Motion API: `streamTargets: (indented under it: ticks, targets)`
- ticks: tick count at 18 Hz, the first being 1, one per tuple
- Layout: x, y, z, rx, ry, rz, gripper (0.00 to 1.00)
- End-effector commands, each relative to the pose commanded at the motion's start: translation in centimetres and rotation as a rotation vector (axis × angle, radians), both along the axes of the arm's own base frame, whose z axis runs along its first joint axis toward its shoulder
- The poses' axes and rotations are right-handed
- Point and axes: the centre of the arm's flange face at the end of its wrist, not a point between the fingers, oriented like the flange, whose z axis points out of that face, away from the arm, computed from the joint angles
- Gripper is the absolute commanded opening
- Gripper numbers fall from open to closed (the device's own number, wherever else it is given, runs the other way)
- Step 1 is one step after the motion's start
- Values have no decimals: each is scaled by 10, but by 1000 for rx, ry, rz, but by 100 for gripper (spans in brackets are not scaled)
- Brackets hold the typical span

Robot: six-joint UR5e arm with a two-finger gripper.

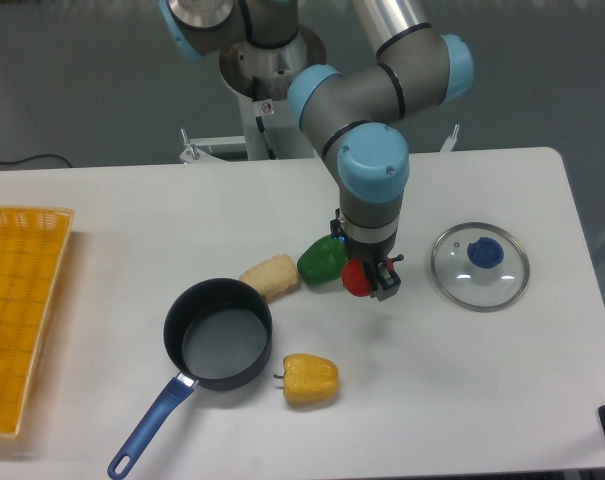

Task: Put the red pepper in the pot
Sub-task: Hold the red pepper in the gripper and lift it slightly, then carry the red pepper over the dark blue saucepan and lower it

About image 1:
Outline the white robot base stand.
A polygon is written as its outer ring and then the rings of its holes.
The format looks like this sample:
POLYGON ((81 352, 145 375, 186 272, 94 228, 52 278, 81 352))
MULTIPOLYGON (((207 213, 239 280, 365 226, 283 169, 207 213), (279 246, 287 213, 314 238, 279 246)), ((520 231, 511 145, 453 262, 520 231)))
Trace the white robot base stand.
POLYGON ((358 126, 392 124, 458 97, 473 81, 466 44, 435 34, 427 22, 385 36, 376 47, 374 66, 344 75, 327 64, 321 40, 305 27, 277 47, 246 40, 225 46, 220 73, 238 100, 243 134, 186 137, 181 161, 204 163, 225 153, 248 160, 332 160, 358 126))

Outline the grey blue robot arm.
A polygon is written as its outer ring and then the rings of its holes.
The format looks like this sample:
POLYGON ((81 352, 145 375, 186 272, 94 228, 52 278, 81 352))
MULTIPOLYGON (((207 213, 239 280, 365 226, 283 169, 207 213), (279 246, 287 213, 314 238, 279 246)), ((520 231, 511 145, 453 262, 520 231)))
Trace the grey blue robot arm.
POLYGON ((436 34, 418 1, 358 1, 376 62, 345 76, 300 23, 294 1, 163 1, 160 10, 185 57, 218 55, 249 159, 323 161, 339 188, 331 233, 346 247, 346 288, 378 300, 395 295, 391 250, 409 149, 394 123, 471 87, 468 46, 436 34))

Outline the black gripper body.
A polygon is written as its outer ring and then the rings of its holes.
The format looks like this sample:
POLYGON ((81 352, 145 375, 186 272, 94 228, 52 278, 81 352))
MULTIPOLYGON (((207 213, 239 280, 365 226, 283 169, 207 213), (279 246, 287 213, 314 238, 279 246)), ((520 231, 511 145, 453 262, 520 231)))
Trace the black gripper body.
POLYGON ((333 238, 340 239, 349 259, 360 260, 374 272, 379 265, 392 270, 394 264, 403 260, 403 255, 391 256, 395 246, 399 217, 381 227, 364 228, 351 222, 339 208, 330 221, 333 238))

